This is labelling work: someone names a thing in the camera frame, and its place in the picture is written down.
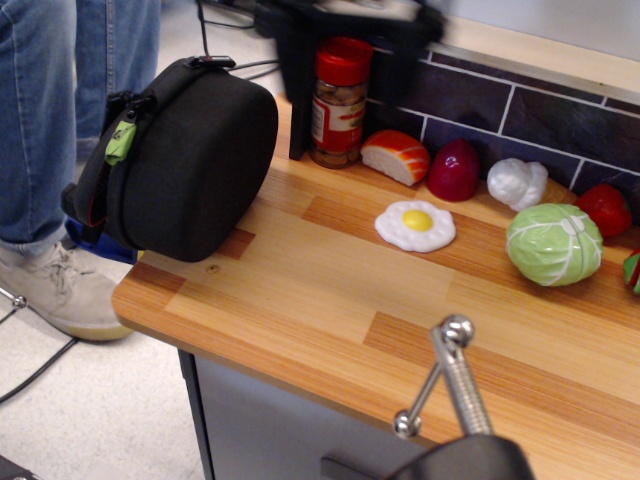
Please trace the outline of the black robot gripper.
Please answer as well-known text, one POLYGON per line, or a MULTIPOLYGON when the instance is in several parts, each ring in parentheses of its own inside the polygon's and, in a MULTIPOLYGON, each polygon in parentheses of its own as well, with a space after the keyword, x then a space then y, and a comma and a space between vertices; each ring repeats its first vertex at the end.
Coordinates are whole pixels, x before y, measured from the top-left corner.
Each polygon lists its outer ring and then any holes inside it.
POLYGON ((286 96, 303 100, 315 85, 315 55, 321 40, 334 36, 380 41, 391 51, 388 69, 374 86, 382 100, 399 100, 410 89, 418 59, 427 46, 442 39, 446 20, 420 1, 406 18, 328 11, 317 1, 259 1, 256 31, 276 42, 286 96))

